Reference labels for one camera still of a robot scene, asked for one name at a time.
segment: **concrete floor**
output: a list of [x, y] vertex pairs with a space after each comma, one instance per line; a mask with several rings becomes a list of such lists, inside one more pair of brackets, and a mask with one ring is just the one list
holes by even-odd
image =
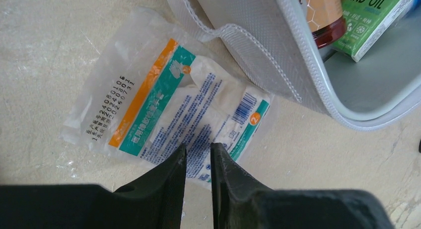
[[[166, 0], [0, 0], [0, 183], [99, 183], [115, 190], [135, 164], [58, 139], [107, 40], [135, 6], [174, 21]], [[235, 65], [219, 41], [207, 46]], [[272, 188], [375, 194], [396, 228], [421, 228], [421, 109], [361, 133], [281, 100], [273, 129], [242, 163]], [[212, 228], [211, 193], [187, 184], [182, 228]]]

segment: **transparent plastic bag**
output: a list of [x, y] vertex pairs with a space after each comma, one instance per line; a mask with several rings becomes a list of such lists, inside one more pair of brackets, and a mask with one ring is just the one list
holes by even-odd
[[239, 160], [272, 101], [180, 27], [137, 8], [98, 59], [61, 138], [146, 167], [184, 143], [187, 178], [209, 188], [210, 143]]

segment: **stitching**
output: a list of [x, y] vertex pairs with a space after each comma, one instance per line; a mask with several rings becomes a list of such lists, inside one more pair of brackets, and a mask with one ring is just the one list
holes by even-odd
[[291, 81], [286, 76], [285, 72], [281, 69], [280, 65], [277, 63], [277, 61], [275, 60], [275, 58], [270, 54], [270, 52], [253, 35], [251, 35], [247, 30], [245, 30], [244, 28], [242, 28], [241, 26], [238, 26], [236, 24], [226, 24], [226, 25], [224, 25], [223, 27], [221, 27], [221, 28], [219, 28], [217, 30], [212, 30], [212, 29], [208, 28], [206, 25], [204, 25], [199, 20], [199, 17], [196, 15], [196, 13], [194, 12], [193, 8], [190, 6], [190, 2], [188, 0], [183, 0], [183, 2], [184, 2], [184, 5], [186, 6], [187, 11], [189, 12], [190, 16], [195, 21], [195, 23], [206, 34], [213, 35], [215, 37], [220, 37], [220, 38], [223, 39], [224, 38], [224, 33], [229, 32], [229, 30], [232, 30], [233, 29], [233, 30], [239, 31], [240, 33], [242, 33], [246, 37], [248, 37], [249, 40], [251, 40], [265, 54], [265, 56], [272, 63], [272, 65], [275, 66], [275, 69], [281, 75], [281, 77], [285, 81], [286, 85], [288, 86], [289, 90], [294, 95], [295, 100], [297, 100], [298, 102], [302, 103], [302, 97], [297, 92], [297, 90], [294, 88], [294, 86], [292, 85]]

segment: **orange stripe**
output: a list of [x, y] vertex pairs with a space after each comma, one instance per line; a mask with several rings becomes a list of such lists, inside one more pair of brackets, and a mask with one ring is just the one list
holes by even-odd
[[159, 75], [161, 74], [162, 70], [167, 64], [168, 59], [174, 53], [177, 45], [178, 43], [173, 39], [170, 39], [168, 41], [167, 46], [164, 48], [164, 50], [162, 50], [158, 59], [156, 59], [152, 68], [148, 72], [145, 80], [140, 86], [138, 92], [136, 93], [136, 96], [134, 97], [132, 103], [127, 109], [126, 114], [121, 120], [121, 123], [119, 124], [117, 130], [114, 132], [113, 137], [108, 143], [109, 145], [118, 147], [121, 141], [123, 141], [124, 136], [126, 136], [127, 131], [129, 130], [130, 126], [135, 120], [135, 117], [138, 114], [140, 108], [142, 107], [143, 102], [145, 101], [146, 97], [149, 95], [149, 92], [152, 89], [152, 87], [155, 85], [156, 80], [158, 79]]

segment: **orange circle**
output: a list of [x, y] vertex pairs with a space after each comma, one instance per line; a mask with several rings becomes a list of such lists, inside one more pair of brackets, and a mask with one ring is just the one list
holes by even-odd
[[192, 71], [192, 68], [190, 66], [183, 66], [183, 73], [189, 74]]
[[250, 116], [250, 124], [252, 124], [253, 126], [257, 125], [260, 122], [260, 113], [259, 112], [255, 112], [253, 114], [251, 114]]

